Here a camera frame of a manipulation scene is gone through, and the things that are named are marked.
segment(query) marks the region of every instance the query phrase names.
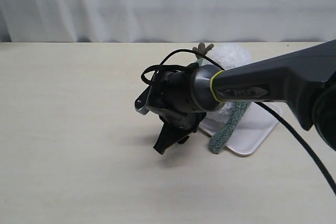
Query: light wood tabletop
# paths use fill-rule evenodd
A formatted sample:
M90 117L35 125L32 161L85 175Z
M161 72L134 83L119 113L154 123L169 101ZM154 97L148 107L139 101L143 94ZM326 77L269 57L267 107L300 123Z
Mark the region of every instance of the light wood tabletop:
M241 43L258 61L318 43ZM280 124L238 157L197 132L163 156L141 72L195 44L0 43L0 223L335 223L336 198ZM188 64L178 54L168 63ZM288 120L336 177L336 152Z

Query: white curtain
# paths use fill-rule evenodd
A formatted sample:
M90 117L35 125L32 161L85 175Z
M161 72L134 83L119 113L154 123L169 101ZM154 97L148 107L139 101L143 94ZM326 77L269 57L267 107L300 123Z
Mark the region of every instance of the white curtain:
M336 0L0 0L11 41L325 41Z

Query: black cable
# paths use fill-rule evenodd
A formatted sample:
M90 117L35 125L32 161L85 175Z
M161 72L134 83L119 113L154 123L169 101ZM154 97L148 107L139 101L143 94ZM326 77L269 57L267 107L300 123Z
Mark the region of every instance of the black cable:
M174 54L178 53L178 52L189 52L195 55L198 55L204 59L206 59L207 61L209 61L210 63L212 63L213 65L219 67L222 70L225 70L221 65L219 65L218 63L216 63L214 60L210 59L209 57L205 56L204 54L198 52L198 51L193 51L193 50L189 50L189 49L178 49L175 50L173 52L171 52L169 55L167 55L162 62L160 63L160 65L163 65L170 57L172 57ZM158 67L159 65L154 65L151 66L149 68L147 68L147 72L151 72L151 71L155 71L155 73L159 70L164 70L164 69L170 69L170 70L177 70L177 68L182 67L180 65L171 65L174 66L173 68L164 68L164 67ZM336 195L336 183L335 180L332 178L332 176L330 175L329 171L327 170L327 168L325 167L325 165L323 164L323 162L321 161L321 159L318 157L318 155L312 150L312 148L309 146L309 144L300 136L300 134L285 120L283 119L277 112L275 112L273 109L271 109L269 106L263 104L262 102L256 102L257 105L259 105L260 107L262 107L264 110L266 110L267 112L269 112L271 115L273 115L295 138L296 140L302 145L302 147L308 152L308 154L310 155L310 157L314 160L315 164L317 165L317 167L319 168L319 170L321 171L321 173L323 174L323 176L326 178L329 186L331 187L332 191L334 192L334 194Z

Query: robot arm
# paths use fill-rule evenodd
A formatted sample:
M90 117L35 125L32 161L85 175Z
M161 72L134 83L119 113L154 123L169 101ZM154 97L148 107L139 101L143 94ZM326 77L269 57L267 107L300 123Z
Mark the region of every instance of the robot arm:
M225 101L284 102L308 131L314 125L336 150L336 40L239 68L190 64L186 71L161 70L135 108L164 122L154 148L161 154L184 143L206 112Z

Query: green fuzzy cloth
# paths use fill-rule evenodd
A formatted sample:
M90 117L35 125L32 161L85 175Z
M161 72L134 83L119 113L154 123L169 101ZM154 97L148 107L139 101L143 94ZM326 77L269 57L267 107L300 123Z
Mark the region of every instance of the green fuzzy cloth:
M196 62L201 66L203 58L198 58ZM251 102L234 102L228 121L209 140L208 147L212 153L219 154L223 150L250 104Z

